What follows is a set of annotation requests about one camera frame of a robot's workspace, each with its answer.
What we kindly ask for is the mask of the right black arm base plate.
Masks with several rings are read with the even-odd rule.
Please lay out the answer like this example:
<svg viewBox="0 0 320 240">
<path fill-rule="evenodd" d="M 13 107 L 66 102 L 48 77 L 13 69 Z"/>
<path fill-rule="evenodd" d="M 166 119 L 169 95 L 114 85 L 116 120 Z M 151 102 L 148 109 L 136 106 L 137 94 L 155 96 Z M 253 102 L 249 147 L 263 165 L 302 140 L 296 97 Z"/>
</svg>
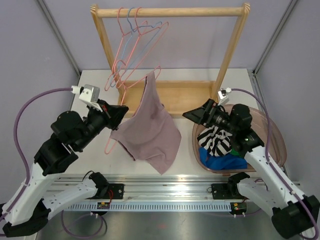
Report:
<svg viewBox="0 0 320 240">
<path fill-rule="evenodd" d="M 211 194 L 214 200 L 245 199 L 234 186 L 230 186 L 228 183 L 212 183 L 206 191 Z"/>
</svg>

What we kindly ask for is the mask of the green tank top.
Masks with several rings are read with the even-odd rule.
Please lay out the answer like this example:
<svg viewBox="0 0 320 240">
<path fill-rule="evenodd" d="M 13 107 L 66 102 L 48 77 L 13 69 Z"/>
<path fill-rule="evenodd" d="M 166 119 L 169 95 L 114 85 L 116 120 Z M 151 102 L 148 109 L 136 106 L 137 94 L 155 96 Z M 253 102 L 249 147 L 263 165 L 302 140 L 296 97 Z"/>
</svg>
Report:
<svg viewBox="0 0 320 240">
<path fill-rule="evenodd" d="M 233 156 L 236 156 L 236 157 L 239 157 L 239 158 L 243 158 L 243 156 L 236 150 L 232 149 L 230 152 L 229 152 L 231 155 Z"/>
</svg>

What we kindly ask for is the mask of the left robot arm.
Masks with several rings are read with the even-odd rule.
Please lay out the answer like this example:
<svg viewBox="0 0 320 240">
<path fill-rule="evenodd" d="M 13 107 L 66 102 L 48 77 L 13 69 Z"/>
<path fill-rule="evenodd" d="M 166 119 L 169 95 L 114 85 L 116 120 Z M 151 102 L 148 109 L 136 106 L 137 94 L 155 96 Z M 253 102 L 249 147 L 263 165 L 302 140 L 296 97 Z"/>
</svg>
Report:
<svg viewBox="0 0 320 240">
<path fill-rule="evenodd" d="M 16 194 L 1 204 L 2 228 L 5 237 L 30 236 L 44 228 L 48 221 L 67 207 L 84 199 L 111 196 L 109 182 L 100 172 L 93 172 L 81 183 L 50 197 L 44 194 L 52 183 L 77 159 L 77 153 L 105 128 L 117 130 L 129 108 L 109 105 L 98 100 L 99 109 L 92 106 L 82 118 L 76 111 L 65 111 L 51 124 L 53 131 L 34 156 L 29 179 Z"/>
</svg>

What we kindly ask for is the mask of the pink tank top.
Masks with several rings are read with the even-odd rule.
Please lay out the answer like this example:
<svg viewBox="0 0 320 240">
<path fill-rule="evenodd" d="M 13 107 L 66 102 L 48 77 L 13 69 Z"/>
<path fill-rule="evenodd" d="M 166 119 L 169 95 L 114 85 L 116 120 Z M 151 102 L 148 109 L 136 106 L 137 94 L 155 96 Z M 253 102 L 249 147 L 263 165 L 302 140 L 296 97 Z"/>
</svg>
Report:
<svg viewBox="0 0 320 240">
<path fill-rule="evenodd" d="M 110 133 L 134 159 L 146 161 L 159 174 L 174 163 L 181 133 L 160 101 L 153 71 L 144 79 L 143 94 L 135 114 Z"/>
</svg>

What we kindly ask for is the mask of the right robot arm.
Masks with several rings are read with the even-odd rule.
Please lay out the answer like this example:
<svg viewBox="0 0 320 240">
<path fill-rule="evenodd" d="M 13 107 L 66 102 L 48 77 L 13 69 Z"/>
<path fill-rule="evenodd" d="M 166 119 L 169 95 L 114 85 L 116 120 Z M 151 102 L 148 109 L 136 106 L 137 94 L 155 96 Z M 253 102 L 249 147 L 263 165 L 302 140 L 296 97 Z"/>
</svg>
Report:
<svg viewBox="0 0 320 240">
<path fill-rule="evenodd" d="M 205 128 L 219 127 L 230 133 L 231 145 L 260 175 L 266 187 L 262 187 L 241 172 L 232 176 L 227 193 L 232 198 L 243 196 L 254 202 L 270 218 L 276 231 L 285 239 L 314 228 L 314 239 L 319 237 L 317 217 L 320 202 L 314 196 L 306 196 L 271 158 L 268 146 L 252 129 L 250 107 L 235 104 L 229 113 L 208 99 L 204 105 L 184 112 L 183 117 Z"/>
</svg>

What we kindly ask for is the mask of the pink wire hanger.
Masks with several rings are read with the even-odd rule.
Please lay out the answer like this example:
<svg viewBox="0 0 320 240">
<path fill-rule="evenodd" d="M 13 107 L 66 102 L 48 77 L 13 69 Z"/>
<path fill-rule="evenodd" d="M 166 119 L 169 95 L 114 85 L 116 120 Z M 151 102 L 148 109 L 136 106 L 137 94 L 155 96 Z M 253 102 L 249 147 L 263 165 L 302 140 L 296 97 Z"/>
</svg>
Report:
<svg viewBox="0 0 320 240">
<path fill-rule="evenodd" d="M 144 21 L 142 25 L 138 25 L 138 23 L 135 23 L 135 26 L 133 26 L 132 22 L 129 19 L 130 13 L 132 10 L 139 10 L 139 8 L 132 7 L 127 11 L 126 14 L 126 20 L 129 24 L 129 30 L 124 31 L 120 21 L 120 12 L 123 9 L 124 8 L 121 7 L 117 12 L 117 23 L 121 32 L 121 39 L 115 55 L 115 60 L 110 67 L 110 70 L 112 69 L 114 64 L 116 70 L 119 70 L 121 67 L 123 67 L 122 70 L 120 70 L 120 74 L 122 74 L 125 70 L 128 70 L 129 65 L 133 64 L 136 61 L 135 59 L 132 60 L 135 49 L 143 34 L 146 33 L 149 28 L 147 21 Z"/>
</svg>

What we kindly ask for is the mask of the black white striped tank top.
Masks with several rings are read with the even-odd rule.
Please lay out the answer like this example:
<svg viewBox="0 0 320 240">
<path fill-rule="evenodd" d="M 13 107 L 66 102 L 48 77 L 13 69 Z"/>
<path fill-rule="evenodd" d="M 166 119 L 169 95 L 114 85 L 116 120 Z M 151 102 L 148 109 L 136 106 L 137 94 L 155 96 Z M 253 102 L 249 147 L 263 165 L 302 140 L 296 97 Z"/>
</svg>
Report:
<svg viewBox="0 0 320 240">
<path fill-rule="evenodd" d="M 213 156 L 223 157 L 232 151 L 232 134 L 220 127 L 212 126 L 205 128 L 198 136 L 198 145 Z"/>
</svg>

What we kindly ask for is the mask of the blue tank top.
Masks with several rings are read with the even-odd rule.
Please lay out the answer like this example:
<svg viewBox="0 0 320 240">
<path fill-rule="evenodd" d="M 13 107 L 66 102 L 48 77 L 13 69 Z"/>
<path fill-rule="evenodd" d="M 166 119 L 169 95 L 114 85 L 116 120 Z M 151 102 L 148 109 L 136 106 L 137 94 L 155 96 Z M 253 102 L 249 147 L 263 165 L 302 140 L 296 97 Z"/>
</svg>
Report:
<svg viewBox="0 0 320 240">
<path fill-rule="evenodd" d="M 198 153 L 200 162 L 210 170 L 244 170 L 248 168 L 248 164 L 244 158 L 230 153 L 224 156 L 211 156 L 203 147 L 198 149 Z"/>
</svg>

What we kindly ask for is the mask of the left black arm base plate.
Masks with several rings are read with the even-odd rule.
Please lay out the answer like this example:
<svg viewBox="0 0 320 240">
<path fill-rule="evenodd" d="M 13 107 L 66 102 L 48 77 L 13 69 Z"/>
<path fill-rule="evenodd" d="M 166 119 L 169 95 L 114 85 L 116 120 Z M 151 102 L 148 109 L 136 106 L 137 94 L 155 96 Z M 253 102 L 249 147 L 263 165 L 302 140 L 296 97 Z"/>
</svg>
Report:
<svg viewBox="0 0 320 240">
<path fill-rule="evenodd" d="M 110 183 L 108 185 L 108 189 L 106 192 L 102 194 L 96 194 L 95 196 L 91 197 L 90 199 L 104 199 L 109 200 L 122 200 L 124 197 L 125 192 L 125 185 L 123 183 Z"/>
</svg>

